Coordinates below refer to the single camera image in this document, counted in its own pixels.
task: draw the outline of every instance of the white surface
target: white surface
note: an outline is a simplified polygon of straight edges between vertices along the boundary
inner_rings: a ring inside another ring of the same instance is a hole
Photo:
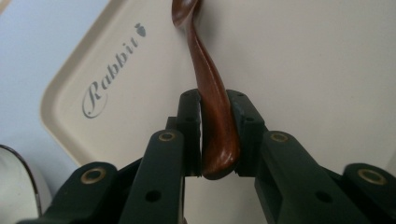
[[[346,164],[363,161],[393,169],[395,175],[396,2],[229,2],[206,1],[199,26],[225,86],[246,93],[270,130],[293,134],[323,166],[340,173]],[[0,18],[0,124],[6,130],[1,132],[0,142],[36,163],[52,192],[76,165],[41,128],[39,100],[104,5],[105,1],[90,5],[13,1]],[[163,36],[159,27],[150,28]],[[154,47],[185,48],[182,33],[170,31],[167,34],[175,39],[161,39]],[[169,79],[156,83],[153,77],[147,92],[159,84],[174,85],[173,94],[188,89],[175,80],[192,75],[184,73],[191,68],[189,57],[174,57],[172,52],[164,58],[151,58],[155,64],[172,63],[173,68],[150,74]],[[155,101],[143,99],[146,105]],[[139,121],[147,139],[153,130],[163,128],[163,118],[176,112],[174,106],[166,105],[177,102],[166,99],[155,103],[158,108],[149,112],[160,111],[162,117],[155,117],[148,126]],[[195,181],[205,185],[197,188]],[[186,207],[195,211],[187,216],[188,221],[240,223],[238,218],[262,216],[246,211],[247,204],[257,200],[250,198],[255,192],[248,182],[234,175],[220,182],[189,180],[186,200],[192,203]],[[189,191],[201,197],[191,199]],[[240,202],[239,208],[230,210],[229,204],[221,203],[229,195]],[[216,217],[219,211],[228,215]],[[255,219],[243,218],[243,222],[255,223]]]

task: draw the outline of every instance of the light blue background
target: light blue background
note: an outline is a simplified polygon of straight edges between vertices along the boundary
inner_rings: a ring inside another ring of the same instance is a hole
[[[51,194],[77,168],[41,124],[44,90],[107,0],[12,0],[0,16],[0,144],[45,177]]]

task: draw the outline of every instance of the black plastic part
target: black plastic part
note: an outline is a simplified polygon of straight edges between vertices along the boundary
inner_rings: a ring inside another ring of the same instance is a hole
[[[104,176],[98,178],[100,170]],[[108,163],[93,162],[77,169],[61,186],[45,214],[19,224],[111,223],[111,212],[102,213],[102,205],[111,205],[111,193],[117,169]]]
[[[364,163],[350,164],[341,178],[343,189],[373,223],[396,223],[396,178]]]
[[[183,134],[164,130],[151,136],[121,224],[183,223]]]
[[[123,206],[125,205],[129,192],[131,191],[131,186],[134,183],[134,178],[140,167],[141,161],[142,159],[132,162],[131,164],[120,169],[117,174],[118,187],[115,190],[118,192],[118,195],[120,196],[114,204],[112,204],[110,207],[107,208],[107,211],[108,210],[118,211],[118,213],[114,213],[116,214],[117,218],[120,217]]]
[[[176,129],[177,128],[177,117],[168,117],[166,121],[165,129]]]
[[[185,176],[201,176],[201,97],[198,90],[185,91],[180,95],[176,128],[185,139]]]
[[[370,223],[290,134],[265,133],[261,158],[255,186],[269,223]]]
[[[248,97],[239,91],[227,90],[233,109],[233,116],[238,129],[241,147],[241,157],[235,171],[240,176],[257,175],[260,159],[259,149],[262,135],[268,132],[260,113]]]

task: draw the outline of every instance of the brown wooden handle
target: brown wooden handle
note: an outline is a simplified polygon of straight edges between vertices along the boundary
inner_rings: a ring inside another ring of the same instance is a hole
[[[174,25],[183,26],[186,31],[202,99],[202,174],[207,179],[220,179],[229,174],[238,163],[239,136],[218,69],[195,30],[193,18],[199,6],[200,1],[174,0],[172,15]]]

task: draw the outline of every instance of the screw hole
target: screw hole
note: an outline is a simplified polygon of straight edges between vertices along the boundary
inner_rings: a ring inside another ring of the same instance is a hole
[[[323,203],[332,203],[332,196],[326,192],[318,191],[315,195]]]
[[[281,143],[287,142],[289,140],[289,138],[283,133],[273,133],[271,134],[271,139]]]
[[[365,181],[375,185],[386,185],[387,179],[379,172],[369,169],[359,169],[358,175]]]
[[[102,167],[92,168],[81,176],[81,182],[83,184],[94,184],[101,181],[106,176],[106,170]]]
[[[158,138],[163,142],[168,142],[172,141],[175,137],[176,135],[174,133],[162,133]]]
[[[146,201],[149,203],[158,202],[161,199],[161,193],[158,190],[151,190],[146,194]]]

